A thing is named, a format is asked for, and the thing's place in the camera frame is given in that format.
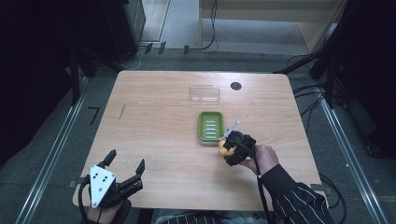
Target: person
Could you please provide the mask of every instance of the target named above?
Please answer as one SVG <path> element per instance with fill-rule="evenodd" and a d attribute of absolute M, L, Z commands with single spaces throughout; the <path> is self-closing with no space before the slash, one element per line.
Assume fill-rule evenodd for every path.
<path fill-rule="evenodd" d="M 262 179 L 263 185 L 271 195 L 274 214 L 278 218 L 296 224 L 334 223 L 327 209 L 325 198 L 307 185 L 295 182 L 281 166 L 271 146 L 255 146 L 255 150 L 259 170 L 262 173 L 259 178 Z M 257 168 L 254 160 L 246 159 L 239 165 L 246 166 L 256 174 Z M 110 223 L 118 208 L 104 209 L 98 219 L 99 212 L 93 211 L 90 207 L 88 220 L 91 223 Z"/>

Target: green soap dish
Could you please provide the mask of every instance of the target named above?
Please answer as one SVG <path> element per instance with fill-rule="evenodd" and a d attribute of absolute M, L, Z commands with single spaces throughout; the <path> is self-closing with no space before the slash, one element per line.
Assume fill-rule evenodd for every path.
<path fill-rule="evenodd" d="M 202 144 L 213 145 L 224 135 L 224 121 L 220 112 L 203 111 L 199 115 L 198 136 Z"/>

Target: floor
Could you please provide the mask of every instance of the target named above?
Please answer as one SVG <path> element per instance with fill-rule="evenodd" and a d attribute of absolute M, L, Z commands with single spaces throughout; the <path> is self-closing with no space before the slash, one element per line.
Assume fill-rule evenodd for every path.
<path fill-rule="evenodd" d="M 218 41 L 209 49 L 210 53 L 191 51 L 184 55 L 182 51 L 172 49 L 197 48 L 197 32 L 191 29 L 197 25 L 197 1 L 170 0 L 162 2 L 161 8 L 168 13 L 152 13 L 164 18 L 163 24 L 157 26 L 154 35 L 146 33 L 147 39 L 142 43 L 153 43 L 150 53 L 141 51 L 122 65 L 139 70 L 186 70 L 186 71 L 237 71 L 265 73 L 284 68 L 305 55 L 307 49 L 293 23 L 263 23 L 233 21 L 227 23 L 216 21 Z M 210 21 L 205 25 L 204 44 L 211 38 Z M 166 41 L 166 50 L 157 47 Z M 41 182 L 46 186 L 43 191 L 32 191 L 41 175 L 43 164 L 54 149 L 57 133 L 70 113 L 71 93 L 58 104 L 55 111 L 43 124 L 32 143 L 0 168 L 0 223 L 77 223 L 80 221 L 78 209 L 71 203 L 76 187 L 73 181 L 80 177 L 81 167 L 85 163 L 99 121 L 104 109 L 98 113 L 96 120 L 90 124 L 94 112 L 89 106 L 106 107 L 117 74 L 107 67 L 97 64 L 99 72 L 86 84 L 85 98 L 81 101 L 75 123 L 70 127 L 68 137 L 64 139 L 59 157 L 53 158 L 54 164 L 49 169 L 48 179 Z M 290 84 L 295 90 L 312 84 L 307 75 L 307 68 L 302 67 L 290 73 Z M 296 98 L 300 111 L 307 109 L 318 97 L 309 95 Z M 329 122 L 331 113 L 337 115 L 337 122 L 346 140 L 340 139 L 334 125 Z M 396 219 L 396 162 L 390 158 L 373 158 L 368 156 L 364 141 L 342 105 L 336 105 L 331 112 L 325 104 L 318 105 L 310 117 L 302 116 L 305 127 L 309 125 L 307 137 L 311 145 L 318 171 L 327 175 L 343 193 L 346 199 L 347 216 L 345 223 L 392 223 Z M 362 175 L 356 175 L 356 169 Z M 365 188 L 360 182 L 368 183 Z M 29 195 L 36 195 L 32 207 L 24 207 Z M 327 192 L 329 203 L 336 202 L 334 193 Z M 125 223 L 136 223 L 138 208 L 133 208 Z M 342 207 L 332 210 L 336 222 L 341 220 Z M 374 216 L 387 217 L 389 221 L 378 222 Z"/>

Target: wooden desk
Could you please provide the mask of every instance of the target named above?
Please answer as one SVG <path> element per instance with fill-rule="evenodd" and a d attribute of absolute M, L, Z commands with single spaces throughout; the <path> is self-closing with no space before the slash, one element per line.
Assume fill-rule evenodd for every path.
<path fill-rule="evenodd" d="M 199 43 L 202 19 L 210 19 L 214 0 L 199 0 Z M 297 22 L 309 52 L 323 42 L 341 18 L 347 0 L 219 0 L 216 19 Z"/>
<path fill-rule="evenodd" d="M 235 81 L 241 90 L 230 88 Z M 189 101 L 190 86 L 198 84 L 218 85 L 219 104 Z M 273 146 L 295 180 L 320 184 L 288 78 L 216 72 L 121 72 L 81 176 L 116 149 L 108 170 L 118 182 L 146 161 L 144 187 L 131 197 L 135 207 L 262 211 L 256 176 L 245 167 L 230 167 L 216 147 L 198 142 L 201 111 L 221 112 L 226 128 L 240 120 L 236 130 Z M 84 196 L 88 204 L 88 193 Z"/>

